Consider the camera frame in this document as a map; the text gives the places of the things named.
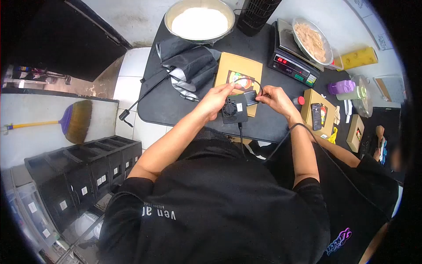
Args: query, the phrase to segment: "hand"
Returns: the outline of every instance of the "hand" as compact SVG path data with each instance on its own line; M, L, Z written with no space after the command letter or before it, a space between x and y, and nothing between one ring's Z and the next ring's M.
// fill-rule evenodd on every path
M289 127L296 123L302 123L299 111L281 87L266 85L263 87L263 91L269 94L270 97L257 96L255 98L257 101L269 105L274 111L284 115L287 118Z
M215 120L218 111L221 110L226 102L226 98L235 88L240 89L241 86L232 82L230 84L222 84L211 88L201 102L195 107L193 112L205 118L206 122Z

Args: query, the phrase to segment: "yellow broom handle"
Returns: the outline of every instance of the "yellow broom handle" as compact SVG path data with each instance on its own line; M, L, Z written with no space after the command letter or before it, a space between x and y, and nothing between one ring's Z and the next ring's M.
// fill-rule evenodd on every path
M28 126L36 126L36 125L52 125L52 124L58 124L59 121L48 121L48 122L38 122L38 123L28 123L28 124L20 124L20 125L13 125L12 129L15 128L25 128Z

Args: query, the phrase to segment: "kraft paper box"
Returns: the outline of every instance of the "kraft paper box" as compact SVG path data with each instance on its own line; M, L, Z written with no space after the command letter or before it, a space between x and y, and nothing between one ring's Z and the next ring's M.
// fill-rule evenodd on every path
M358 114L352 115L352 122L350 123L349 134L347 134L346 142L353 152L359 151L360 140L362 139L363 130L365 126L363 125L362 119Z
M234 89L235 93L244 93L255 90L257 94L260 91L260 86L251 80L239 80L238 78L247 77L261 83L262 63L244 58L231 53L221 53L220 62L218 66L217 76L215 78L215 86L225 83L235 82L242 86L241 90ZM247 107L248 116L255 117L257 112L257 105Z
M335 107L327 101L327 99L315 92L314 89L307 89L304 92L303 97L305 98L305 104L302 105L300 115L302 116L305 125L310 131L312 131L312 133L314 133L314 135L320 136L323 139L328 139L333 131ZM311 105L313 103L319 103L321 105L322 128L317 131L312 130Z

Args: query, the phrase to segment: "black door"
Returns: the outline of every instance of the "black door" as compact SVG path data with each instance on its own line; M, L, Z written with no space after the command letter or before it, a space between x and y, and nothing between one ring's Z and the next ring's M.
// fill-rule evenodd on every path
M127 48L127 41L80 0L45 0L6 56L8 64L92 82Z

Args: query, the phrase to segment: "metal bowl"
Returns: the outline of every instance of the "metal bowl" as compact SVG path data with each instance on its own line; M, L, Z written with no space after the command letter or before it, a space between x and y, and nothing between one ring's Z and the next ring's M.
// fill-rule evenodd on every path
M296 24L306 24L308 25L312 30L315 30L319 33L319 36L321 37L322 40L322 47L325 50L325 61L319 61L317 60L302 44L302 42L300 41L298 34L296 33L295 30L295 25ZM333 52L331 50L331 46L330 43L328 43L327 37L324 35L324 33L322 33L322 31L319 29L319 27L317 27L317 25L315 25L314 23L312 23L311 21L307 20L306 18L303 17L296 17L293 18L292 20L292 27L293 27L293 36L295 38L296 43L298 44L299 48L303 51L304 54L306 54L309 58L315 60L318 63L321 63L322 65L330 65L333 62Z
M215 9L215 10L220 11L223 15L227 17L227 23L228 23L227 31L218 36L214 36L212 38L206 38L206 39L184 38L174 33L171 30L171 24L173 23L173 20L178 15L183 13L186 9L189 9L192 7L205 7L205 8ZM196 44L213 44L217 40L222 39L227 34L233 31L233 26L235 24L235 15L229 6L227 6L225 3L219 0L182 0L180 2L175 3L167 10L164 16L164 24L166 28L168 29L168 31L170 31L170 33L172 33L173 35L187 39Z

